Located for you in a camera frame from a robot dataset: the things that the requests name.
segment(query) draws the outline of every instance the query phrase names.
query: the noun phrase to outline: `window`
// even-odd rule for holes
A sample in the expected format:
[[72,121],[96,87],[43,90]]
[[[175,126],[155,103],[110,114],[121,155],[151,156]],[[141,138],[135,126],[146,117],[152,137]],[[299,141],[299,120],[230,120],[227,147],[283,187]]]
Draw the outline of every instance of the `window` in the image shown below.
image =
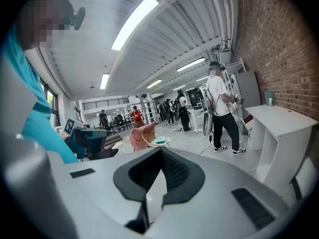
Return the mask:
[[82,122],[79,101],[74,101],[74,110],[75,110],[76,120]]
[[[36,71],[31,66],[30,63],[29,63],[29,66],[36,73]],[[50,117],[51,126],[52,127],[61,126],[60,119],[59,119],[58,96],[49,88],[49,86],[41,78],[40,78],[40,85],[43,89],[44,96],[51,107],[51,117]]]

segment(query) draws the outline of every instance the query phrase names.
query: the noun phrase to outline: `backpack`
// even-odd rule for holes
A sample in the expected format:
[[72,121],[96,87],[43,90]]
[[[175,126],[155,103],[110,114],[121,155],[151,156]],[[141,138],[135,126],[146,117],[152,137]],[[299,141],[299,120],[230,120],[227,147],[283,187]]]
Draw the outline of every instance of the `backpack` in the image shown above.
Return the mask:
[[178,110],[179,110],[179,109],[181,108],[179,98],[176,98],[174,105],[176,106],[175,109],[178,109]]
[[169,113],[169,104],[167,104],[167,103],[165,104],[165,112]]

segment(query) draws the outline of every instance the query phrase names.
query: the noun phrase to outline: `red shirt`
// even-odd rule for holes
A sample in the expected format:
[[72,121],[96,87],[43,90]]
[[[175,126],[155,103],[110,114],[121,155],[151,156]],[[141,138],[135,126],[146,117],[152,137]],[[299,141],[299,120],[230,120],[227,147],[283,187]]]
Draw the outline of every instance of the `red shirt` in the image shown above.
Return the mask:
[[141,122],[142,121],[142,117],[141,117],[141,112],[140,111],[133,111],[131,113],[131,117],[134,117],[134,121],[135,122]]

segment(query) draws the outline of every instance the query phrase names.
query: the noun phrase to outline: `person in red shirt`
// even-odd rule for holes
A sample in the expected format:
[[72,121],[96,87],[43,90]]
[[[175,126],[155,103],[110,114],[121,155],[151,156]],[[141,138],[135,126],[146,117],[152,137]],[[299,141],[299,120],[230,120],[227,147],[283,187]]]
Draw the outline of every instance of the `person in red shirt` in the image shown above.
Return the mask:
[[138,110],[136,106],[133,106],[133,112],[131,113],[131,117],[134,118],[134,128],[139,128],[144,126],[144,122],[142,120],[142,113]]

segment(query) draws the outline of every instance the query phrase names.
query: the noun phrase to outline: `white desk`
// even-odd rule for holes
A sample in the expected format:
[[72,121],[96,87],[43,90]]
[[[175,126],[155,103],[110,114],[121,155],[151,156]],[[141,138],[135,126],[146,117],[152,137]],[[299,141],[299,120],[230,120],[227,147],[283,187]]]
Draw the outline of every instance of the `white desk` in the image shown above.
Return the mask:
[[280,106],[256,106],[246,111],[254,117],[250,148],[262,149],[257,179],[279,192],[297,172],[312,126],[318,122]]
[[204,111],[203,109],[198,109],[198,110],[194,110],[194,109],[190,109],[188,110],[190,112],[190,116],[193,118],[193,127],[195,128],[195,133],[198,133],[198,128],[197,128],[197,124],[196,124],[196,116],[197,115],[201,115],[201,112]]

